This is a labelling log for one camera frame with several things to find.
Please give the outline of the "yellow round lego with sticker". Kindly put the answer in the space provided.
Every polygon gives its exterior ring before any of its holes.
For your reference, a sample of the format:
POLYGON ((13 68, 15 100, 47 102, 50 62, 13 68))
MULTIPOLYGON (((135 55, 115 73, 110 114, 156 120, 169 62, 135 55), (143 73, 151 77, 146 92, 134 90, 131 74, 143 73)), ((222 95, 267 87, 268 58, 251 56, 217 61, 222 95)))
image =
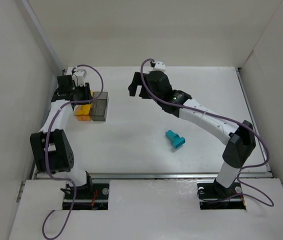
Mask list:
POLYGON ((80 116, 89 116, 91 108, 92 108, 92 104, 81 105, 79 110, 78 110, 78 114, 80 116))

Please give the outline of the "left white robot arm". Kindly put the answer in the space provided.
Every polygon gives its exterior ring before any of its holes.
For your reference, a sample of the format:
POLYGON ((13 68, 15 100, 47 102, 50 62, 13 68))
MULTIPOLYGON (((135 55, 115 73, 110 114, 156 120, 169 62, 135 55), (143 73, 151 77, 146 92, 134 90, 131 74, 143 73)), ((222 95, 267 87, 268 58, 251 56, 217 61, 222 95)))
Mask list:
POLYGON ((93 191, 90 175, 75 163, 71 145, 65 128, 69 117, 80 105, 73 101, 91 100, 90 85, 85 83, 86 74, 80 70, 71 75, 57 77, 57 89, 51 102, 46 122, 37 133, 30 136, 30 144, 36 168, 39 173, 47 173, 53 179, 72 180, 80 190, 93 191))

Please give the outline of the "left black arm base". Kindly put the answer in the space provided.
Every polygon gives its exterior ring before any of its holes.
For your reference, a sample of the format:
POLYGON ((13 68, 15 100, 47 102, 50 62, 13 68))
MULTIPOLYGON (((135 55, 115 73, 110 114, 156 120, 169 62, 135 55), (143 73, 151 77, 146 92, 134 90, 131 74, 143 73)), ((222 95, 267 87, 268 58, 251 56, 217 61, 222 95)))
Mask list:
MULTIPOLYGON (((63 192, 62 210, 69 210, 74 198, 74 187, 68 183, 60 189, 63 192)), ((91 182, 77 187, 73 210, 105 211, 108 210, 110 194, 109 182, 91 182)))

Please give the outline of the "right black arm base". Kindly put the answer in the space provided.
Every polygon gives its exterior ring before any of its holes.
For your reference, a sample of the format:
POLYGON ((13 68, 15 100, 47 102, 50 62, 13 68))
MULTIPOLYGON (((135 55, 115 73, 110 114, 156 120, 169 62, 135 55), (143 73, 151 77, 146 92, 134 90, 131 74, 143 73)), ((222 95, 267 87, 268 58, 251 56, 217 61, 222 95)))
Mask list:
POLYGON ((246 210, 241 184, 233 182, 225 188, 216 181, 197 183, 197 197, 201 210, 246 210))

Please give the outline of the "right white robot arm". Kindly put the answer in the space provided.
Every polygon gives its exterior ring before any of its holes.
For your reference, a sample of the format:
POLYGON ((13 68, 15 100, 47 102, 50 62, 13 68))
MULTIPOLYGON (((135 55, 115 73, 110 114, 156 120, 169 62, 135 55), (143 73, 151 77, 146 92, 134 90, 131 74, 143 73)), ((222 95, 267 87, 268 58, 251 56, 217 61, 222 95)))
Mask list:
POLYGON ((217 118, 216 113, 201 105, 191 95, 173 89, 168 76, 162 71, 135 72, 128 86, 131 97, 136 95, 138 86, 141 86, 140 98, 153 99, 164 112, 197 125, 225 145, 223 164, 215 183, 220 188, 230 188, 256 147, 252 124, 247 120, 235 124, 230 120, 217 118))

